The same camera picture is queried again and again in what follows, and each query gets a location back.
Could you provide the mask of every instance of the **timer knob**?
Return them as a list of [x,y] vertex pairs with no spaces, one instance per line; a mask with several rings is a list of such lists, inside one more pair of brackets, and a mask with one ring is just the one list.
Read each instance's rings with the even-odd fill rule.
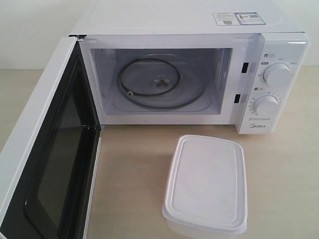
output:
[[264,72],[264,80],[269,86],[274,88],[288,86],[291,78],[291,71],[284,63],[271,65]]
[[273,96],[263,96],[254,102],[255,112],[262,117],[271,117],[278,111],[277,99]]

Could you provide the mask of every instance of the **wall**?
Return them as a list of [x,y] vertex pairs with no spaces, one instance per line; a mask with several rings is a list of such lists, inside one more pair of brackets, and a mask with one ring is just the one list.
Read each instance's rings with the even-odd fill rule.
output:
[[[319,65],[318,0],[274,0],[312,40],[304,65]],[[43,69],[90,0],[0,0],[0,69]]]

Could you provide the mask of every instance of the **power knob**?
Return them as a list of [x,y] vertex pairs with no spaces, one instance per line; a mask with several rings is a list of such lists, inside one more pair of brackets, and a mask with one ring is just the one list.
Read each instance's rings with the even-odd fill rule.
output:
[[263,96],[254,102],[255,112],[262,117],[274,116],[278,108],[277,99],[273,96]]
[[271,65],[264,72],[265,82],[274,88],[288,86],[290,84],[291,78],[291,71],[284,63]]

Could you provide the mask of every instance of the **open door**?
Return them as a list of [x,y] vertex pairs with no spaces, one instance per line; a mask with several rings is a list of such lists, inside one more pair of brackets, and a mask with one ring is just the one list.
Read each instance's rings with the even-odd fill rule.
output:
[[77,38],[62,38],[0,154],[0,237],[83,238],[100,130]]

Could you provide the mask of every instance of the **white microwave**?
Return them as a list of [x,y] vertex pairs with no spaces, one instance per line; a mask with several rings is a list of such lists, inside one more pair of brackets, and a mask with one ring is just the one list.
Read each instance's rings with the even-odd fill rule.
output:
[[106,125],[273,132],[309,42],[271,1],[95,2],[0,154],[0,238],[85,238]]

